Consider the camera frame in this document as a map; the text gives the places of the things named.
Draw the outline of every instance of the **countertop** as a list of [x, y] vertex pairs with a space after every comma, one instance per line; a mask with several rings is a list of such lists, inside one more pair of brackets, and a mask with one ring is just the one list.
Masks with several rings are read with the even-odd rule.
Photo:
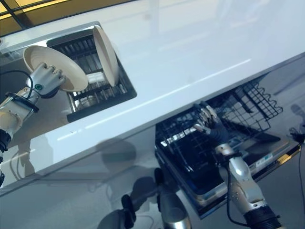
[[[90, 154], [97, 144], [138, 133], [300, 55], [305, 51], [303, 9], [303, 0], [139, 0], [1, 38], [4, 53], [95, 22], [137, 92], [134, 99], [32, 139], [35, 172], [47, 174]], [[41, 155], [44, 148], [52, 149], [52, 158]], [[17, 150], [4, 153], [1, 164], [8, 189], [17, 183], [8, 166]]]

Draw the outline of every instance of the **stainless steel sink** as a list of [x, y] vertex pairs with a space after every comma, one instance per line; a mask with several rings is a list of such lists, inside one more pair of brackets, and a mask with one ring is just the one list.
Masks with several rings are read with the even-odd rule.
[[[54, 48], [69, 56], [84, 70], [88, 78], [92, 74], [103, 75], [102, 63], [99, 62], [93, 41], [92, 28], [44, 40], [39, 44]], [[23, 50], [24, 48], [0, 53], [0, 103], [5, 99], [6, 92], [16, 93], [25, 86], [25, 75], [21, 73], [1, 74], [9, 70], [23, 70], [30, 73], [23, 62]], [[118, 64], [120, 79], [115, 87], [111, 87], [104, 77], [100, 77], [97, 81], [90, 82], [89, 80], [88, 87], [81, 92], [58, 91], [51, 99], [41, 99], [37, 104], [39, 112], [24, 123], [15, 134], [9, 147], [136, 97], [136, 91], [119, 59]]]

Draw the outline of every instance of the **robotic hand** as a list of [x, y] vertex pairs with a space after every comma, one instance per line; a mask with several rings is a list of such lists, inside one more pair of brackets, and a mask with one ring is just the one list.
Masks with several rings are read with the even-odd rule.
[[[27, 87], [16, 94], [6, 93], [7, 99], [0, 104], [0, 163], [3, 161], [2, 153], [7, 151], [14, 134], [33, 112], [38, 112], [35, 105], [38, 100], [52, 98], [65, 81], [61, 70], [55, 71], [54, 66], [47, 67], [42, 62], [30, 75]], [[0, 186], [3, 180], [4, 174], [0, 169]]]
[[261, 189], [252, 179], [248, 165], [229, 146], [228, 131], [216, 112], [205, 102], [196, 104], [195, 107], [199, 111], [199, 117], [194, 128], [210, 138], [215, 148], [215, 158], [219, 159], [218, 164], [221, 165], [220, 175], [228, 186], [228, 201], [231, 198], [247, 224], [232, 220], [228, 208], [230, 221], [252, 229], [283, 229], [278, 217], [267, 205]]

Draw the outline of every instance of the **dish rack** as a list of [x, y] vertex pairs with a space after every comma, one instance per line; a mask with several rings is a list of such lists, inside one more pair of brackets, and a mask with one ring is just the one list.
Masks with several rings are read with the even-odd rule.
[[74, 60], [89, 78], [85, 90], [67, 93], [72, 111], [67, 115], [69, 122], [136, 97], [136, 91], [119, 59], [119, 83], [112, 87], [103, 77], [102, 63], [96, 51], [92, 29], [49, 40], [47, 46]]
[[[269, 129], [268, 120], [283, 111], [257, 81], [243, 84], [207, 103], [227, 128], [232, 148]], [[192, 107], [156, 125], [157, 149], [176, 161], [180, 169], [191, 174], [202, 168], [206, 170], [209, 165], [213, 167], [215, 163], [209, 137], [193, 128], [197, 119], [198, 111]]]

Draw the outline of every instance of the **metal dish rack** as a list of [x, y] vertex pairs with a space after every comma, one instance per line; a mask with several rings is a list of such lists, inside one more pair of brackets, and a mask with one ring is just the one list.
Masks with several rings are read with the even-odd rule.
[[[256, 81], [248, 82], [209, 101], [229, 131], [231, 147], [270, 128], [268, 120], [280, 114], [264, 88]], [[193, 128], [198, 117], [193, 107], [156, 125], [156, 147], [177, 161], [187, 173], [213, 169], [215, 160], [209, 138]]]
[[93, 83], [89, 81], [88, 87], [83, 91], [67, 93], [72, 111], [67, 115], [69, 122], [136, 97], [136, 91], [119, 59], [119, 83], [111, 87], [107, 80], [103, 79], [102, 63], [96, 51], [92, 29], [49, 40], [47, 46], [70, 57], [87, 76], [94, 77], [95, 74], [100, 79]]

